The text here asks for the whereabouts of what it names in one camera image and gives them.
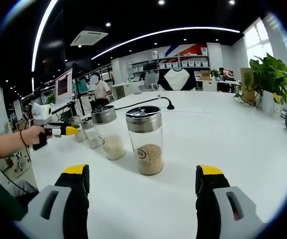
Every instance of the jar lid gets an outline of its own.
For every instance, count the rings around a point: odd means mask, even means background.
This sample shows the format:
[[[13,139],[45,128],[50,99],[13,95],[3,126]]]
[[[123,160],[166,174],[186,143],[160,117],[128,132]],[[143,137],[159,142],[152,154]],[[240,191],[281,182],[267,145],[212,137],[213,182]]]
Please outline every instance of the jar lid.
[[[68,121],[70,122],[70,124],[72,126],[78,125],[78,124],[80,124],[80,117],[79,116],[73,116],[73,117],[69,118]]]
[[[156,106],[143,106],[126,113],[128,130],[137,133],[151,132],[162,126],[161,110]]]
[[[90,129],[94,127],[94,123],[91,117],[82,119],[82,129]]]
[[[94,124],[106,124],[114,121],[117,118],[114,106],[104,106],[96,108],[92,111]]]

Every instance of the shelf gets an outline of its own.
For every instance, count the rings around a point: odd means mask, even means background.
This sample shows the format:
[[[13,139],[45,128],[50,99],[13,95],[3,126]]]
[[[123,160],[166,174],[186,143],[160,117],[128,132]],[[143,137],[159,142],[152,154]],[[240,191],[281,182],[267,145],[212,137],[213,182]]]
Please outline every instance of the shelf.
[[[179,56],[179,58],[197,58],[197,57],[209,57],[209,55],[187,55],[187,56]],[[166,59],[173,59],[173,58],[178,58],[178,56],[167,56],[167,57],[163,57],[163,58],[157,58],[157,59],[151,59],[148,61],[139,61],[136,63],[130,63],[131,65],[137,65],[137,64],[141,64],[141,63],[145,63],[145,62],[149,62],[149,61],[159,61],[159,60],[166,60]]]
[[[183,57],[209,57],[208,55],[187,55],[187,56],[180,56],[180,58]]]
[[[145,70],[145,71],[138,71],[138,72],[133,72],[133,74],[138,74],[138,73],[143,73],[146,71],[159,71],[159,70],[169,70],[169,69],[177,69],[177,68],[196,68],[196,69],[210,69],[209,66],[187,66],[187,67],[171,67],[171,68],[158,68],[158,69],[153,69],[153,70]]]

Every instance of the wrist bracelet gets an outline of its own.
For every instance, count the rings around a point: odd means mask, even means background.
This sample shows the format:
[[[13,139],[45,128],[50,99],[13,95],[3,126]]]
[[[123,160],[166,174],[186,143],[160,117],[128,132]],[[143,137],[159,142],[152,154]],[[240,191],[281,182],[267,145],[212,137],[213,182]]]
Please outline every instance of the wrist bracelet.
[[[23,136],[22,136],[22,130],[19,131],[19,135],[20,135],[20,139],[22,140],[23,144],[25,145],[25,147],[29,148],[29,146],[25,143]]]

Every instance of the glass jar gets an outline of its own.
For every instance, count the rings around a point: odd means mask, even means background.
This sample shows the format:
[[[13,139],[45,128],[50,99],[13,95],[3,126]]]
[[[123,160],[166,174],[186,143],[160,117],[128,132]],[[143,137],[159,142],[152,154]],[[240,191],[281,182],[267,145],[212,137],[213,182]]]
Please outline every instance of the glass jar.
[[[139,172],[144,175],[159,173],[163,169],[160,108],[134,108],[126,113],[126,121]]]
[[[98,139],[109,160],[122,158],[125,153],[124,143],[119,133],[117,115],[114,106],[104,106],[92,111],[92,118]]]
[[[91,117],[86,117],[82,119],[82,129],[89,143],[89,147],[90,148],[100,147],[98,135],[95,130],[94,123]]]
[[[80,121],[79,116],[74,116],[74,117],[70,118],[69,119],[69,124],[71,126],[73,126],[74,128],[78,128],[79,129],[79,132],[75,134],[77,142],[80,143],[80,142],[85,141],[86,140],[86,136],[84,134],[84,131],[82,130],[81,121]]]

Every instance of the person's hand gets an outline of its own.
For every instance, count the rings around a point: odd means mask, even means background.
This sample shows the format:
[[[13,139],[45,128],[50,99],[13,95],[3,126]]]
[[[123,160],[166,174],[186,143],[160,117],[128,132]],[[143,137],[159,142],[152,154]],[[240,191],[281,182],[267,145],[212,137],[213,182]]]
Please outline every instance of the person's hand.
[[[22,137],[24,142],[27,145],[37,144],[39,143],[39,134],[45,133],[45,130],[42,126],[34,125],[26,130],[22,131]]]

